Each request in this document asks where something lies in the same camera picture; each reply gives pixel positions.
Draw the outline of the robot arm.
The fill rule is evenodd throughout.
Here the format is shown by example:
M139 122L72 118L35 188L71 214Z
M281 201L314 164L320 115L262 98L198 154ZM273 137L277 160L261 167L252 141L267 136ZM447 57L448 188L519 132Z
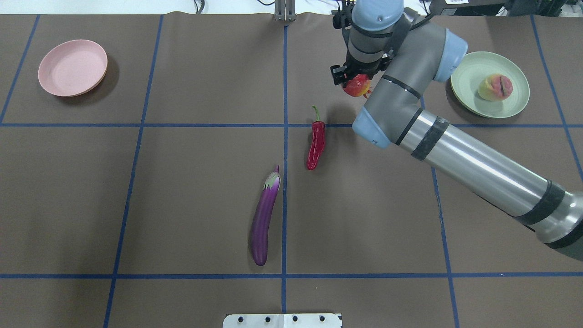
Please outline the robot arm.
M565 191L417 106L431 81L446 81L460 65L468 50L464 39L401 0L343 2L333 26L347 48L345 63L330 68L335 85L383 73L352 124L356 134L380 148L402 147L532 230L547 247L583 258L582 193Z

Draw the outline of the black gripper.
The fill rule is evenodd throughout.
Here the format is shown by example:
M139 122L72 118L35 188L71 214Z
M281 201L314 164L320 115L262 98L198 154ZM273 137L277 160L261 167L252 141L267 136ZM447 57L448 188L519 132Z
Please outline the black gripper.
M358 75L365 75L372 79L377 73L385 71L390 64L390 56L383 55L374 62L358 62L350 54L347 54L347 61L343 65L333 65L330 67L334 85L346 86Z

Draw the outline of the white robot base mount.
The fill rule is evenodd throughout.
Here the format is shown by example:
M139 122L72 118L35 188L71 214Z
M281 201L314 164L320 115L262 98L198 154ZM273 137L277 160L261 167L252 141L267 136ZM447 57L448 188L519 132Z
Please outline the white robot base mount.
M336 313L263 313L231 314L223 328L343 328L341 314Z

